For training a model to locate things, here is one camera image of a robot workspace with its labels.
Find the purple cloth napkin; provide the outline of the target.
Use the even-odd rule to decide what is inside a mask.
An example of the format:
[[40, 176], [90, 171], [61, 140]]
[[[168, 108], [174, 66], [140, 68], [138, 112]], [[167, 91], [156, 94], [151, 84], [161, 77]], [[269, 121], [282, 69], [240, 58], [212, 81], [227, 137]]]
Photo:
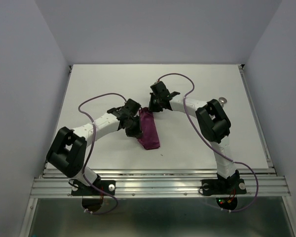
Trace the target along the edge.
[[154, 122], [153, 112], [151, 112], [148, 107], [144, 107], [140, 110], [139, 117], [142, 136], [138, 138], [138, 142], [145, 150], [158, 149], [160, 147], [160, 141]]

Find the silver metal spoon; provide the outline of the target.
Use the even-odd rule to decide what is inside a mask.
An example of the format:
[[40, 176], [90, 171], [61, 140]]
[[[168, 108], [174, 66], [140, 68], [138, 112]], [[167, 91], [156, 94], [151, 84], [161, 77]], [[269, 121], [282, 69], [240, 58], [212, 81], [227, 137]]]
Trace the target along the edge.
[[227, 99], [226, 98], [224, 98], [224, 97], [220, 97], [219, 98], [219, 102], [221, 103], [221, 104], [226, 104], [227, 103]]

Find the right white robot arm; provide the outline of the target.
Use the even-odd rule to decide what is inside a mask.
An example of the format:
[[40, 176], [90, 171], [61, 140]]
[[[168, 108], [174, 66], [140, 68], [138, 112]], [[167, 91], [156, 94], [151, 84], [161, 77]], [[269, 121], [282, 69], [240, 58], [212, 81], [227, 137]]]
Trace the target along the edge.
[[218, 100], [205, 102], [186, 96], [178, 92], [169, 92], [161, 81], [151, 87], [149, 109], [161, 112], [164, 109], [182, 112], [188, 119], [194, 117], [198, 121], [201, 139], [214, 152], [217, 164], [217, 187], [223, 193], [228, 193], [235, 187], [239, 179], [239, 172], [231, 159], [229, 135], [231, 122]]

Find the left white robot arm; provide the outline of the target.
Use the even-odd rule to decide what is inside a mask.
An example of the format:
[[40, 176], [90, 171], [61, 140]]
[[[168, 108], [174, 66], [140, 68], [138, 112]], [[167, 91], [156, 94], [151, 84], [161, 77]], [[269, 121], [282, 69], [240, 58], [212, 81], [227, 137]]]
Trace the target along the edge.
[[60, 128], [46, 155], [47, 162], [66, 177], [82, 183], [88, 194], [96, 194], [101, 178], [87, 167], [95, 142], [121, 129], [128, 137], [140, 138], [143, 133], [138, 115], [140, 108], [139, 103], [128, 99], [123, 106], [107, 110], [90, 123], [73, 129]]

